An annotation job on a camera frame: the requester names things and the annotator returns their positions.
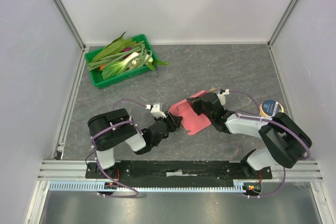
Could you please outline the pink paper box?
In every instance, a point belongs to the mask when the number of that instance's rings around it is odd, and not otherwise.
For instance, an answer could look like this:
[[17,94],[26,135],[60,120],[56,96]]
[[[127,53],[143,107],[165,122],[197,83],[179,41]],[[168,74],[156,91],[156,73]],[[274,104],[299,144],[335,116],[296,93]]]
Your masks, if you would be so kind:
[[175,103],[169,109],[174,116],[181,116],[181,124],[189,136],[195,135],[201,130],[211,125],[210,120],[205,115],[197,115],[186,99]]

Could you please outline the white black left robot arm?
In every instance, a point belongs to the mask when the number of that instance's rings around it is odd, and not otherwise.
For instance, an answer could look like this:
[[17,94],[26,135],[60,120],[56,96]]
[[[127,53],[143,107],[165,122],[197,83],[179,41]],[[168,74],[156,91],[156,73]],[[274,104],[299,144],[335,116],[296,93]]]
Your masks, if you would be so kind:
[[177,131],[181,116],[164,112],[148,128],[139,130],[126,109],[96,115],[87,122],[95,156],[99,162],[97,173],[111,178],[115,173],[114,148],[125,142],[137,155],[145,154],[160,144],[170,133]]

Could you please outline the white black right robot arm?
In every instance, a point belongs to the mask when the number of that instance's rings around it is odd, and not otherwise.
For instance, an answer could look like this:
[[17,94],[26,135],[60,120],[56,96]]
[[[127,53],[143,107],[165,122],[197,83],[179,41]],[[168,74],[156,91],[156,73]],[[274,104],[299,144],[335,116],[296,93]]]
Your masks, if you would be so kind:
[[280,165],[293,168],[299,160],[311,156],[310,137],[285,113],[262,117],[258,112],[231,111],[224,107],[232,89],[208,92],[187,99],[197,115],[206,116],[219,132],[242,134],[261,139],[265,148],[251,151],[240,166],[241,174],[254,178],[261,169]]

